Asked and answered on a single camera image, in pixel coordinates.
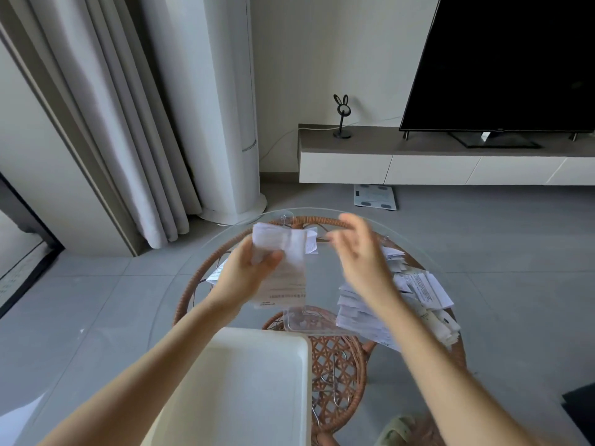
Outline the black rabbit-ear ornament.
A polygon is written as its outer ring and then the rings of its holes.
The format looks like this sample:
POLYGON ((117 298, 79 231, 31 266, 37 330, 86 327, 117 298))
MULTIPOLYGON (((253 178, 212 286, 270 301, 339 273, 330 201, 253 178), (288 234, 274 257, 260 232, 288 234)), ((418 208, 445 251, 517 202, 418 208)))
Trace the black rabbit-ear ornament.
POLYGON ((333 132, 333 136, 339 139, 349 139, 351 138, 352 134, 350 131, 346 130, 344 127, 344 120, 348 116, 351 115, 351 108, 349 107, 349 97, 348 95, 344 95, 340 98, 338 95, 333 95, 334 101, 337 103, 337 112, 340 116, 340 121, 337 129, 333 132))

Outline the green slipper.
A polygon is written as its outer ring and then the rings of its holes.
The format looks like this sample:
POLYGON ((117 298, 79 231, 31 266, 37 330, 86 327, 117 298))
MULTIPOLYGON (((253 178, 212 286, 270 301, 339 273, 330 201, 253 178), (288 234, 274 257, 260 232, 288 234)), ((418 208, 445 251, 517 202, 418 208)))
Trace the green slipper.
POLYGON ((407 446, 416 424, 412 416, 396 416, 383 428, 374 446, 407 446))

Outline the black television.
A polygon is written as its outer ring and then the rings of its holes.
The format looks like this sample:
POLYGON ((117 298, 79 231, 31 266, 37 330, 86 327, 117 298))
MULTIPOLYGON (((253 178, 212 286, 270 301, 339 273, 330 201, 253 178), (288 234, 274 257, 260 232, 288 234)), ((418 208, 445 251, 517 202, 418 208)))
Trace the black television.
POLYGON ((595 131, 595 0, 439 0, 399 128, 595 131))

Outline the white curtain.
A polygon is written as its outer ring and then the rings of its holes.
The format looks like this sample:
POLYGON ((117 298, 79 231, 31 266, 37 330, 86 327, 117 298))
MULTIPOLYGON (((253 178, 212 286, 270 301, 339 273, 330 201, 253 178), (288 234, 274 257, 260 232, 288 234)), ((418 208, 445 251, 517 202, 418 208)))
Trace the white curtain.
POLYGON ((202 213, 127 0, 7 0, 140 236, 165 248, 202 213))

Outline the white cabinet with grey top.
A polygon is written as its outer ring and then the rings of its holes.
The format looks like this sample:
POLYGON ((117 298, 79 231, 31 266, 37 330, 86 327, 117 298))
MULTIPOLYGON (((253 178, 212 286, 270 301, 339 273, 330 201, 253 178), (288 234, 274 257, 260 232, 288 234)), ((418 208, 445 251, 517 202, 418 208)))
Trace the white cabinet with grey top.
POLYGON ((298 127, 299 182, 390 186, 595 186, 595 133, 528 134, 539 149, 468 149, 447 133, 298 127))

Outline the dark floor mat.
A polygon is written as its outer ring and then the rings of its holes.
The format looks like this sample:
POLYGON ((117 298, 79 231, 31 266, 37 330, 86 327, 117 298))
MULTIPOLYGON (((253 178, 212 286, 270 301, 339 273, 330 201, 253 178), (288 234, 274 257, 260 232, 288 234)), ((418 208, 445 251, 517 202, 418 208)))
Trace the dark floor mat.
POLYGON ((562 408, 591 446, 595 446, 595 382, 562 395, 562 408))

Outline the round rattan table base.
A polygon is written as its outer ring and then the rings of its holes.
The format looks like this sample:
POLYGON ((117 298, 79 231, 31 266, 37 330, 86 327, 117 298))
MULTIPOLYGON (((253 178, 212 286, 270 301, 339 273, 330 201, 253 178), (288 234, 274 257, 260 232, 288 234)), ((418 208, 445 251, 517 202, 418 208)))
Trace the round rattan table base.
MULTIPOLYGON (((209 240, 199 251, 202 263, 182 293, 174 315, 177 323, 189 310, 190 302, 197 303, 206 293, 208 277, 245 236, 255 223, 267 223, 291 229, 318 230, 319 257, 309 254, 306 305, 326 309, 338 314, 339 281, 337 264, 331 262, 331 251, 324 249, 327 233, 346 226, 339 213, 323 209, 295 209, 275 211, 246 225, 234 225, 209 240)), ((279 307, 256 308, 257 314, 271 314, 262 329, 284 331, 279 307)), ((312 346, 312 433, 336 433, 353 417, 360 405, 368 383, 367 365, 377 344, 358 334, 341 337, 310 337, 312 346)))

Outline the grey bathroom scale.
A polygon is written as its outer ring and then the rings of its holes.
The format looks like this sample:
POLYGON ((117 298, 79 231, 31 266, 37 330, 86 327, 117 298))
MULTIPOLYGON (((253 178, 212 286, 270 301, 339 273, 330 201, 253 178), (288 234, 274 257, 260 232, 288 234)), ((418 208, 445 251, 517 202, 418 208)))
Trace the grey bathroom scale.
POLYGON ((354 184, 353 203, 361 208, 397 211, 399 204, 394 188, 384 185, 354 184))

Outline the person's left forearm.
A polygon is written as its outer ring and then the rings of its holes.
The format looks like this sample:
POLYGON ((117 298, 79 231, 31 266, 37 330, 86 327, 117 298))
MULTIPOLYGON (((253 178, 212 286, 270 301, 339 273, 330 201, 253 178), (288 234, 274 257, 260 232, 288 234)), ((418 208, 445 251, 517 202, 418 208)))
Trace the person's left forearm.
POLYGON ((248 299, 211 292, 37 446, 139 446, 199 354, 248 299))

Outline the white plastic tray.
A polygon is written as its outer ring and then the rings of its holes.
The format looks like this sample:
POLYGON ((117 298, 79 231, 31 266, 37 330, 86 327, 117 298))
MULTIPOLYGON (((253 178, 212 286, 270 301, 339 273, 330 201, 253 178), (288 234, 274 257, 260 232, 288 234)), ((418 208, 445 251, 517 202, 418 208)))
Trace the white plastic tray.
POLYGON ((223 328, 141 446, 311 446, 311 348, 302 334, 223 328))

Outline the small flat white receipt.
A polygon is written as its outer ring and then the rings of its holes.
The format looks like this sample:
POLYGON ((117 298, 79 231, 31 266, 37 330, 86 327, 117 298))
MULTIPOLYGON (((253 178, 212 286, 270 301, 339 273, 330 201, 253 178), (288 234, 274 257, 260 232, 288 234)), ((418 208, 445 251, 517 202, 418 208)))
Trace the small flat white receipt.
POLYGON ((227 259, 223 260, 218 266, 217 268, 208 276, 205 278, 205 281, 210 283, 210 284, 216 284, 217 281, 219 280, 219 276, 222 272, 223 267, 225 266, 225 264, 227 263, 227 259))

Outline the clear plastic container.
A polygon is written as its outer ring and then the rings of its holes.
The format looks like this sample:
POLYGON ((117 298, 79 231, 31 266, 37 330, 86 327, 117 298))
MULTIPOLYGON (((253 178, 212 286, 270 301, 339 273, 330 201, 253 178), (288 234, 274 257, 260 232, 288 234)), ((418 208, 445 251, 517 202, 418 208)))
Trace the clear plastic container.
POLYGON ((315 306, 289 307, 281 317, 284 330, 310 337, 355 336, 351 331, 337 326, 337 315, 315 306))

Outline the person's right forearm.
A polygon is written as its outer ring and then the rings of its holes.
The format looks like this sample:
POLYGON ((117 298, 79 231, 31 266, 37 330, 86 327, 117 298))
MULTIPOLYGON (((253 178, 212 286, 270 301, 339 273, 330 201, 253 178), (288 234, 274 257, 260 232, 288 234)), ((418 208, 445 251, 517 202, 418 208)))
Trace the person's right forearm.
POLYGON ((400 345, 447 446, 540 446, 454 361, 395 289, 369 294, 361 290, 361 296, 400 345))

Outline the white tower air conditioner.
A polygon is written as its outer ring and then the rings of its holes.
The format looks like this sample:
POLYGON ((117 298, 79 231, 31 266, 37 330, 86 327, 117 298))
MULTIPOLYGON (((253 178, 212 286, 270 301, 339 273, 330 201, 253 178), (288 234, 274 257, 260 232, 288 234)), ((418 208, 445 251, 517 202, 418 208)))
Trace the white tower air conditioner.
POLYGON ((220 225, 264 212, 250 0, 140 0, 202 205, 220 225))

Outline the pile of white receipts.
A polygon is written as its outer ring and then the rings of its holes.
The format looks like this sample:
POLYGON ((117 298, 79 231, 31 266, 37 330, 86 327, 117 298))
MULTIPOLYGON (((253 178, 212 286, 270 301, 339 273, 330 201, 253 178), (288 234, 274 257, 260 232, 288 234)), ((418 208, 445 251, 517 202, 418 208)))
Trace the pile of white receipts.
MULTIPOLYGON (((393 282, 405 303, 443 345, 448 348, 454 346, 460 339, 461 327, 447 312, 453 307, 453 301, 437 278, 427 270, 409 266, 404 251, 393 247, 382 247, 382 250, 393 282)), ((339 288, 337 304, 337 327, 400 351, 388 327, 348 283, 339 288)))

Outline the person's right hand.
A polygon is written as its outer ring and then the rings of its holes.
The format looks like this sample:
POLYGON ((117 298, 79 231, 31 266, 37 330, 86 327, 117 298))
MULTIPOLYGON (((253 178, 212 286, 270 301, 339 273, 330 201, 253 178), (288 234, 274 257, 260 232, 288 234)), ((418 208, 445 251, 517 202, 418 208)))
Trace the person's right hand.
POLYGON ((338 257, 347 283, 376 315, 386 318, 389 313, 405 311, 407 306, 393 282, 379 243, 377 253, 371 256, 338 257))

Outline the person's left hand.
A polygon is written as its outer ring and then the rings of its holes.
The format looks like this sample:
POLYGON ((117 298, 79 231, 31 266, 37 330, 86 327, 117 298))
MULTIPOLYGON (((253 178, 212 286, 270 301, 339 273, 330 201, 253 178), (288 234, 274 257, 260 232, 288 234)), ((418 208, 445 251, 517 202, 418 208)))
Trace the person's left hand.
POLYGON ((227 321, 237 316, 264 281, 254 274, 254 251, 252 236, 248 235, 231 252, 219 280, 205 299, 207 305, 215 307, 227 321))

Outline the long white paper receipt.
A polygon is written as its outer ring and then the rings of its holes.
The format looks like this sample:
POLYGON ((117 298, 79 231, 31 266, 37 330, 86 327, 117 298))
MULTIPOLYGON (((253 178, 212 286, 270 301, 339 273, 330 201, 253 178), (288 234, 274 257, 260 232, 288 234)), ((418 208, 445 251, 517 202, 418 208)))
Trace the long white paper receipt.
POLYGON ((253 225, 253 264, 277 250, 284 254, 255 293, 255 307, 286 309, 306 305, 306 255, 317 253, 317 237, 315 226, 303 230, 262 222, 253 225))

